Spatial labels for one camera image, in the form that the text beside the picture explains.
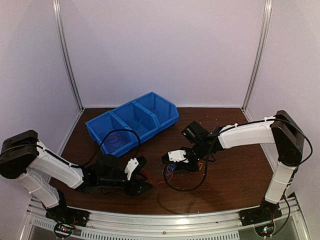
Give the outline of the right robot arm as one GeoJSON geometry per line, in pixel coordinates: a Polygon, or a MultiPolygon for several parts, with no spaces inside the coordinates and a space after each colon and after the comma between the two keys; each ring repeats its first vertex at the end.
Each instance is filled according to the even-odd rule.
{"type": "Polygon", "coordinates": [[[256,210],[259,220],[268,220],[278,208],[287,187],[303,160],[305,136],[291,116],[279,110],[273,116],[243,124],[229,124],[208,131],[198,122],[191,122],[182,135],[192,147],[170,150],[161,160],[165,165],[176,164],[190,172],[199,170],[200,160],[235,147],[251,145],[274,145],[278,160],[268,189],[256,210]]]}

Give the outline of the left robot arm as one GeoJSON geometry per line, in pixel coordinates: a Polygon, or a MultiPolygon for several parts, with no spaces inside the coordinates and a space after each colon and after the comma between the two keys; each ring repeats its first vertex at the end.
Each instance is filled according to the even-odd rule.
{"type": "Polygon", "coordinates": [[[28,130],[3,141],[0,152],[0,174],[17,180],[31,195],[61,222],[72,218],[72,211],[63,204],[63,194],[46,183],[39,172],[57,179],[80,193],[94,193],[105,188],[123,189],[127,196],[137,196],[153,188],[141,174],[147,163],[144,156],[131,158],[124,168],[118,157],[107,154],[89,166],[67,161],[48,149],[38,133],[28,130]]]}

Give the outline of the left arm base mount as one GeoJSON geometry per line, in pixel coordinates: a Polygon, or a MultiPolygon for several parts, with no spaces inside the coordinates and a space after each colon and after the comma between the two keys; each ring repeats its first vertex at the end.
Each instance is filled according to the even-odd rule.
{"type": "Polygon", "coordinates": [[[64,195],[59,196],[58,205],[48,208],[42,205],[46,211],[46,217],[54,220],[53,233],[59,239],[70,237],[76,227],[86,227],[90,213],[86,210],[67,206],[64,195]]]}

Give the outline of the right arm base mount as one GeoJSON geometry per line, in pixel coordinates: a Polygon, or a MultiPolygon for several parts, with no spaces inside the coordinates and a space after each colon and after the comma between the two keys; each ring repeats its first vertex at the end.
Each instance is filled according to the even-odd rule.
{"type": "Polygon", "coordinates": [[[275,232],[276,226],[274,219],[281,217],[279,203],[274,204],[262,200],[257,207],[244,209],[239,212],[242,226],[254,225],[254,230],[259,237],[271,237],[275,232]]]}

